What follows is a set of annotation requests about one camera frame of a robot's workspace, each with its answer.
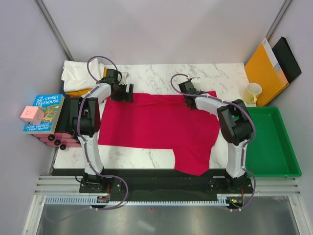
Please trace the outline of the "red t shirt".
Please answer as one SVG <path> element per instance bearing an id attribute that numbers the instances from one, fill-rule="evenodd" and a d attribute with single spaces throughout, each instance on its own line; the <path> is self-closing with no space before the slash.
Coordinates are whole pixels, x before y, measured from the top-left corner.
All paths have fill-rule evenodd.
<path id="1" fill-rule="evenodd" d="M 182 95 L 135 93 L 133 102 L 106 101 L 98 143 L 172 149 L 175 170 L 200 176 L 209 169 L 219 130 L 215 115 L 186 107 Z"/>

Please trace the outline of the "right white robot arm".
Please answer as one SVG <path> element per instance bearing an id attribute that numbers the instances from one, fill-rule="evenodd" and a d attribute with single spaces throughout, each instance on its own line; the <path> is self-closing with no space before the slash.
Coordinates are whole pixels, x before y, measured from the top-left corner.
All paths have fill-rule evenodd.
<path id="1" fill-rule="evenodd" d="M 218 118 L 220 131 L 228 143 L 224 187 L 234 193 L 242 186 L 240 177 L 245 174 L 246 146 L 250 142 L 255 125 L 243 100 L 225 101 L 203 91 L 197 91 L 191 80 L 179 84 L 180 94 L 191 109 L 209 112 Z"/>

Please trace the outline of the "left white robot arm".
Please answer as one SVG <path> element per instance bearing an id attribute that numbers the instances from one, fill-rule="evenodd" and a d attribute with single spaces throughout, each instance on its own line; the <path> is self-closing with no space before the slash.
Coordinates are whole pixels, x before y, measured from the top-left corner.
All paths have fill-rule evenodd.
<path id="1" fill-rule="evenodd" d="M 70 99 L 69 125 L 77 134 L 85 158 L 85 178 L 95 175 L 90 187 L 96 192 L 107 188 L 102 176 L 104 166 L 100 159 L 98 133 L 101 125 L 100 103 L 107 98 L 132 102 L 134 85 L 128 81 L 129 74 L 116 69 L 104 69 L 104 77 L 93 89 L 81 97 Z"/>

